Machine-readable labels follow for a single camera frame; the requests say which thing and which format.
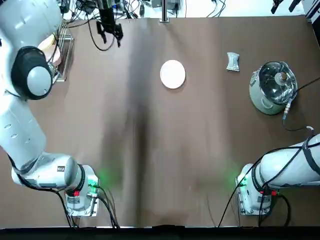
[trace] power cord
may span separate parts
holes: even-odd
[[[290,107],[291,107],[291,103],[293,102],[293,100],[294,100],[295,97],[297,96],[297,93],[298,93],[300,90],[304,89],[305,87],[308,87],[308,86],[310,86],[311,84],[313,84],[313,83],[315,83],[315,82],[317,82],[317,81],[319,81],[319,80],[320,80],[320,77],[317,77],[316,79],[314,79],[314,80],[308,82],[307,84],[299,87],[299,88],[292,94],[292,97],[289,99],[288,103],[287,103],[286,106],[285,106],[284,113],[283,113],[283,117],[282,117],[282,126],[284,127],[285,130],[287,130],[287,131],[289,131],[289,132],[295,132],[295,131],[300,131],[300,130],[302,130],[302,129],[311,129],[311,130],[313,131],[313,128],[310,127],[310,126],[302,126],[302,127],[293,128],[293,129],[288,128],[288,127],[286,126],[286,119],[287,119],[287,115],[288,115],[289,110],[290,110]]]
[[[91,19],[88,18],[87,23],[88,23],[89,32],[90,32],[90,36],[91,36],[91,39],[92,39],[93,44],[95,45],[95,47],[96,47],[98,50],[100,50],[100,51],[102,51],[102,52],[108,51],[108,50],[114,45],[114,43],[115,43],[115,36],[113,36],[112,42],[111,42],[110,46],[108,46],[106,49],[100,48],[100,47],[96,44],[95,39],[94,39],[94,36],[92,35],[91,26],[90,26],[90,20],[91,20]]]
[[[99,18],[100,15],[99,13],[96,13],[95,15],[93,15],[90,20],[95,20],[97,18]],[[81,23],[81,24],[77,24],[77,25],[72,25],[72,26],[68,26],[69,29],[72,29],[72,28],[77,28],[77,27],[80,27],[80,26],[83,26],[83,25],[86,25],[88,23],[88,20],[85,21],[84,23]]]
[[[290,203],[288,201],[288,199],[282,195],[282,194],[278,194],[278,197],[282,198],[286,204],[286,207],[287,207],[287,215],[286,215],[286,220],[285,220],[285,223],[284,223],[284,227],[288,227],[289,226],[289,223],[291,221],[291,206],[290,206]]]
[[[308,145],[308,147],[309,147],[309,148],[314,148],[314,147],[319,146],[319,145],[320,145],[320,142],[315,143],[315,144],[312,144],[312,145]],[[273,153],[273,152],[275,152],[275,151],[285,150],[285,149],[302,149],[302,147],[301,147],[301,146],[279,147],[279,148],[275,148],[275,149],[273,149],[273,150],[270,150],[270,151],[266,152],[264,155],[262,155],[262,156],[249,168],[249,170],[245,173],[244,177],[243,177],[243,178],[239,181],[239,183],[236,185],[235,189],[233,190],[233,192],[232,192],[232,194],[231,194],[231,196],[230,196],[230,198],[229,198],[229,200],[228,200],[228,202],[227,202],[227,204],[226,204],[226,206],[225,206],[225,209],[224,209],[224,211],[223,211],[222,217],[221,217],[220,222],[219,222],[219,224],[218,224],[218,228],[221,226],[221,223],[222,223],[222,221],[223,221],[223,219],[224,219],[224,217],[225,217],[225,214],[226,214],[226,212],[227,212],[228,206],[229,206],[229,204],[230,204],[230,201],[231,201],[233,195],[234,195],[235,192],[237,191],[237,188],[240,187],[240,186],[242,186],[242,181],[245,179],[246,175],[261,161],[261,159],[262,159],[265,155],[270,154],[270,153]]]
[[[208,18],[211,14],[213,14],[213,13],[216,11],[217,6],[218,6],[218,2],[217,2],[217,1],[218,1],[218,0],[213,0],[213,1],[212,1],[212,2],[215,2],[214,10],[213,10],[208,16],[206,16],[206,18]],[[216,16],[220,17],[222,11],[226,8],[226,0],[224,0],[224,1],[219,0],[219,2],[222,3],[222,7],[221,7],[220,11],[219,11],[217,14],[211,16],[210,18],[214,18],[214,17],[216,17]]]

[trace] white wall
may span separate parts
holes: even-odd
[[[138,0],[130,0],[132,7],[135,9],[138,6]],[[293,0],[284,0],[278,7],[275,14],[271,13],[273,6],[273,0],[225,0],[226,8],[222,11],[221,17],[257,17],[257,16],[295,16],[303,15],[304,8],[302,3],[294,9],[293,12],[289,12],[289,6]],[[222,7],[222,3],[219,2],[214,13],[218,13]],[[181,9],[179,10],[178,17],[184,18],[187,6],[187,18],[204,18],[215,9],[215,3],[211,0],[181,0]],[[65,14],[65,19],[70,19],[71,13]],[[160,18],[161,8],[145,7],[145,18]]]

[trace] metal mount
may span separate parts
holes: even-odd
[[[238,180],[235,178],[235,185],[238,185]],[[238,211],[242,216],[258,216],[259,210],[256,209],[250,209],[249,208],[249,202],[247,198],[247,194],[243,187],[238,187],[236,189],[236,197],[238,198]],[[270,208],[262,208],[261,210],[261,216],[267,214],[270,211]]]
[[[169,23],[170,20],[169,20],[169,17],[167,15],[167,10],[168,10],[168,7],[167,7],[167,0],[161,0],[161,18],[160,18],[160,23]]]

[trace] black cable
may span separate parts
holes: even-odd
[[[301,89],[304,89],[305,87],[307,87],[307,86],[309,86],[309,85],[317,82],[318,80],[320,80],[320,77],[317,77],[316,79],[314,79],[314,80],[308,82],[307,84],[299,87],[299,88],[292,94],[292,96],[296,96],[297,93],[298,93]],[[287,117],[287,115],[288,115],[288,113],[289,113],[289,109],[287,110],[287,113],[284,113],[284,115],[283,115],[282,126],[284,127],[284,129],[287,130],[287,131],[289,131],[289,132],[295,132],[295,131],[300,131],[300,130],[302,130],[302,129],[308,128],[307,126],[298,127],[298,128],[293,128],[293,129],[287,128],[287,126],[286,126],[286,117]]]
[[[240,222],[240,208],[239,208],[239,196],[236,196],[236,204],[238,205],[238,222],[239,222],[239,227],[241,227],[241,222]]]
[[[292,156],[292,158],[284,165],[284,167],[274,177],[272,177],[262,185],[262,188],[264,189],[265,186],[267,186],[270,182],[272,182],[277,177],[279,177],[280,174],[283,173],[283,171],[289,166],[289,164],[295,159],[295,157],[300,153],[301,150],[302,150],[302,146],[299,148],[298,151],[296,151],[296,153]]]
[[[110,215],[110,219],[111,219],[111,224],[114,224],[114,226],[119,229],[120,226],[118,225],[118,223],[115,221],[114,219],[114,216],[112,215],[112,212],[110,210],[110,206],[107,204],[107,202],[101,197],[101,196],[98,196],[98,199],[100,199],[100,201],[105,205],[106,209],[108,210],[109,212],[109,215]]]
[[[90,20],[95,20],[95,19],[97,19],[97,18],[99,18],[99,17],[100,17],[100,16],[99,16],[99,13],[96,13],[96,14],[94,14],[94,15],[90,18]],[[77,27],[83,26],[83,25],[87,24],[88,21],[89,21],[89,20],[87,20],[87,21],[85,21],[85,22],[83,22],[83,23],[81,23],[81,24],[78,24],[78,25],[68,26],[68,28],[69,28],[69,29],[72,29],[72,28],[77,28]]]
[[[288,199],[282,195],[282,194],[278,194],[278,197],[282,198],[286,204],[286,207],[287,207],[287,215],[286,215],[286,220],[285,220],[285,223],[284,223],[284,227],[288,227],[289,226],[289,223],[291,221],[291,206],[290,206],[290,203],[288,201]]]
[[[318,80],[320,80],[320,77],[317,77],[316,79],[312,80],[311,82],[308,82],[307,84],[299,87],[298,90],[296,91],[296,93],[299,92],[301,89],[304,89],[305,87],[308,87],[309,85],[317,82]]]
[[[100,190],[102,190],[104,196],[105,196],[105,199],[106,199],[106,202],[108,203],[108,205],[110,206],[111,205],[111,209],[112,209],[112,212],[113,212],[113,217],[115,219],[115,221],[118,223],[118,219],[117,219],[117,215],[116,215],[116,206],[115,206],[115,200],[114,200],[114,197],[112,196],[111,192],[108,191],[110,193],[110,196],[112,198],[112,204],[110,202],[110,199],[108,198],[108,195],[106,193],[106,191],[101,187],[99,186],[98,187]]]
[[[216,228],[216,227],[217,227],[217,225],[216,225],[216,223],[215,223],[214,218],[212,217],[211,208],[210,208],[210,204],[209,204],[209,197],[208,197],[208,194],[206,194],[206,205],[208,206],[208,211],[209,211],[209,215],[210,215],[211,221],[212,221],[212,223],[213,223],[214,227]]]
[[[110,200],[109,200],[109,198],[108,198],[108,196],[107,196],[106,191],[105,191],[101,186],[99,186],[98,188],[103,191],[104,197],[105,197],[105,199],[106,199],[106,204],[107,204],[107,205],[109,206],[109,208],[110,208],[110,205],[111,205],[111,204],[110,204]],[[112,227],[114,228],[114,227],[115,227],[115,223],[118,224],[118,220],[117,220],[117,217],[116,217],[116,214],[115,214],[116,210],[115,210],[114,205],[111,205],[111,209],[112,209],[113,213],[110,211],[110,212],[109,212],[109,216],[110,216],[111,225],[112,225]]]
[[[206,18],[208,18],[211,14],[213,14],[213,13],[217,10],[217,6],[218,6],[217,0],[214,0],[214,2],[215,2],[214,10],[213,10],[212,12],[210,12],[210,13],[208,14],[208,16],[206,16]]]
[[[134,16],[135,14],[135,11],[140,7],[140,1],[138,0],[138,6],[134,9],[132,7],[132,4],[135,2],[136,0],[133,0],[132,3],[130,4],[131,8],[132,8],[132,11],[130,12],[130,15],[132,15],[135,19],[137,18],[136,16]]]
[[[215,8],[214,8],[214,10],[213,10],[208,16],[206,16],[206,18],[208,18],[211,14],[213,14],[213,13],[216,11],[217,6],[218,6],[218,2],[217,2],[217,1],[218,1],[218,0],[215,1]],[[224,2],[223,2],[222,0],[219,0],[219,2],[222,3],[222,7],[221,7],[220,11],[219,11],[217,14],[211,16],[211,18],[214,18],[214,17],[216,17],[216,16],[220,17],[220,14],[221,14],[222,11],[226,8],[226,0],[224,0]]]
[[[309,148],[313,148],[313,147],[316,147],[316,146],[319,146],[319,145],[320,145],[320,142],[315,143],[315,144],[312,144],[312,145],[308,145],[308,147],[309,147]],[[275,151],[285,150],[285,149],[301,149],[301,147],[300,147],[300,146],[279,147],[279,148],[275,148],[275,149],[273,149],[273,150],[270,150],[270,151],[266,152],[263,156],[261,156],[261,157],[249,168],[249,170],[245,173],[244,177],[239,181],[239,183],[236,185],[235,189],[233,190],[233,192],[232,192],[232,194],[231,194],[231,196],[230,196],[230,198],[229,198],[229,200],[228,200],[228,202],[227,202],[227,204],[226,204],[226,206],[225,206],[225,209],[224,209],[224,211],[223,211],[222,217],[221,217],[220,222],[219,222],[219,224],[218,224],[218,228],[221,226],[221,223],[222,223],[222,221],[223,221],[223,219],[224,219],[224,217],[225,217],[225,214],[226,214],[226,212],[227,212],[228,206],[229,206],[229,204],[230,204],[230,201],[231,201],[233,195],[235,194],[237,188],[242,184],[242,181],[245,179],[246,175],[254,168],[254,166],[256,166],[256,165],[261,161],[261,159],[262,159],[265,155],[270,154],[270,153],[273,153],[273,152],[275,152]]]
[[[221,10],[220,10],[220,12],[219,12],[218,17],[220,17],[220,14],[222,13],[223,10],[225,10],[225,8],[226,8],[226,0],[224,0],[224,2],[223,2],[223,5],[222,5],[222,8],[221,8]]]
[[[91,26],[90,26],[90,20],[91,20],[91,19],[88,19],[87,23],[88,23],[88,26],[89,26],[89,32],[90,32],[90,36],[91,36],[91,39],[92,39],[93,44],[95,45],[95,47],[96,47],[97,49],[99,49],[99,50],[102,51],[102,52],[108,51],[108,50],[113,46],[113,44],[115,43],[115,36],[113,36],[112,42],[111,42],[110,46],[108,46],[106,49],[100,48],[100,47],[96,44],[96,42],[95,42],[95,40],[94,40],[94,36],[92,35]]]
[[[263,189],[263,192],[262,192],[262,197],[261,197],[261,202],[260,202],[260,208],[259,208],[259,215],[258,215],[258,227],[260,228],[261,226],[261,223],[262,223],[262,219],[261,219],[261,216],[262,216],[262,204],[264,203],[264,200],[265,200],[265,192],[266,192],[267,188]]]
[[[53,53],[52,53],[51,57],[49,58],[48,61],[46,61],[47,64],[50,63],[51,60],[52,60],[52,61],[54,60],[55,55],[56,55],[56,51],[57,51],[57,49],[58,49],[58,47],[59,47],[59,29],[60,29],[60,27],[59,27],[58,30],[56,31],[57,37],[53,34],[54,39],[55,39],[55,47],[54,47],[54,50],[53,50]]]

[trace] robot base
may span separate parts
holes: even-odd
[[[240,175],[238,178],[241,180],[244,175]],[[235,185],[238,185],[238,178],[235,179]],[[255,204],[252,204],[253,197],[251,196],[250,192],[256,191],[260,195],[260,198],[262,196],[261,193],[259,193],[256,189],[249,189],[248,185],[240,186],[236,189],[237,198],[238,198],[238,210],[240,211],[240,214],[243,216],[258,216],[259,210],[260,210],[260,202],[255,202]],[[261,216],[266,215],[270,211],[270,205],[268,202],[271,200],[270,196],[264,196],[264,202],[261,209]]]
[[[67,211],[72,217],[95,217],[99,208],[99,189],[92,185],[100,185],[100,180],[89,165],[82,165],[85,180],[80,192],[70,197],[65,195]]]

